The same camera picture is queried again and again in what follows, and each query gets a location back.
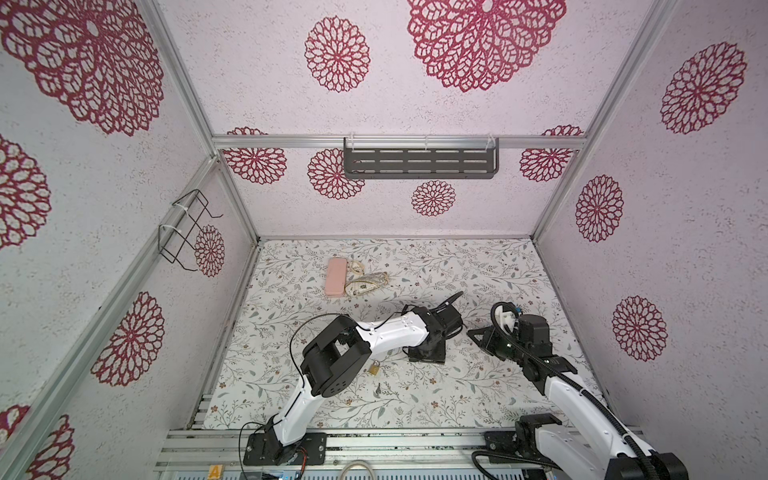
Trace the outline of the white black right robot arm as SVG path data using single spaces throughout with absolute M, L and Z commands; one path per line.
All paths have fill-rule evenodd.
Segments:
M 524 415 L 512 432 L 488 432 L 486 447 L 472 453 L 477 463 L 530 464 L 560 471 L 567 479 L 686 479 L 688 470 L 673 453 L 661 453 L 632 432 L 581 383 L 577 369 L 555 354 L 547 320 L 498 303 L 488 327 L 467 335 L 483 352 L 512 360 L 524 377 L 570 421 L 552 413 Z

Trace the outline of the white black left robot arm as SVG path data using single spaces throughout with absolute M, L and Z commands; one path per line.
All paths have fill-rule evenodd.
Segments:
M 405 350 L 411 362 L 443 364 L 447 341 L 463 330 L 462 315 L 454 306 L 462 295 L 456 292 L 433 308 L 406 306 L 378 324 L 337 314 L 307 343 L 302 361 L 293 363 L 299 380 L 285 406 L 263 428 L 267 441 L 279 448 L 298 444 L 324 401 L 349 387 L 367 362 L 392 350 Z

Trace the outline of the pink rectangular case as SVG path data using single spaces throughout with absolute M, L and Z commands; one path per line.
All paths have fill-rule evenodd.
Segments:
M 324 293 L 329 298 L 340 298 L 345 295 L 348 261 L 345 258 L 334 257 L 328 261 Z

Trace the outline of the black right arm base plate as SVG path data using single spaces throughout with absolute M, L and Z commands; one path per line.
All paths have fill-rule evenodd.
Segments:
M 552 413 L 530 414 L 521 416 L 513 430 L 493 430 L 483 434 L 485 446 L 497 454 L 506 454 L 521 458 L 537 465 L 553 465 L 536 446 L 535 433 L 540 427 L 562 425 L 562 421 Z

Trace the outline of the grey slotted wall shelf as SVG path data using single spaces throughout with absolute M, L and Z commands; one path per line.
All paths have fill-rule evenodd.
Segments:
M 487 180 L 500 169 L 498 148 L 358 147 L 344 138 L 342 166 L 353 180 Z

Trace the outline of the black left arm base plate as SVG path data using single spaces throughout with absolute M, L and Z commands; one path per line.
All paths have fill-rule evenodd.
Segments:
M 325 462 L 328 435 L 307 433 L 291 445 L 282 445 L 273 433 L 252 433 L 248 437 L 243 464 L 245 466 L 317 466 Z

